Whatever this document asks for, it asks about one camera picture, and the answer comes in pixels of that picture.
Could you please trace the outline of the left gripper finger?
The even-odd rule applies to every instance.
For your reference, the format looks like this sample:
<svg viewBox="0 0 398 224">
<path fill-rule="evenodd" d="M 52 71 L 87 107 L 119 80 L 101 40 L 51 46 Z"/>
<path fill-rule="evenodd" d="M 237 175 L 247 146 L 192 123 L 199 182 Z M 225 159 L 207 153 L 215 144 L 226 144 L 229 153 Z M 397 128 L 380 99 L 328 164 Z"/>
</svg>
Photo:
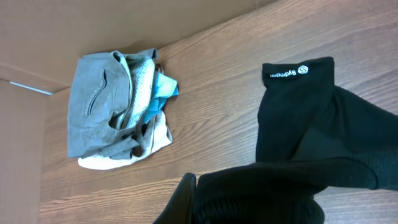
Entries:
<svg viewBox="0 0 398 224">
<path fill-rule="evenodd" d="M 196 186 L 195 174 L 186 173 L 154 224 L 191 224 Z"/>
</svg>

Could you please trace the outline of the black t-shirt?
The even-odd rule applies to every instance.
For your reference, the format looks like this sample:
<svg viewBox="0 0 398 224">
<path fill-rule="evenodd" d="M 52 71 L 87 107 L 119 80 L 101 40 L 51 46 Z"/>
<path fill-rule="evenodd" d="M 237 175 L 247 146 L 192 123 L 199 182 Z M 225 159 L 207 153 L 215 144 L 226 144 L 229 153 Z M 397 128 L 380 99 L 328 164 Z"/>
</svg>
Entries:
<svg viewBox="0 0 398 224">
<path fill-rule="evenodd" d="M 336 86 L 334 68 L 262 66 L 256 160 L 199 178 L 195 223 L 323 223 L 328 187 L 397 189 L 397 116 Z"/>
</svg>

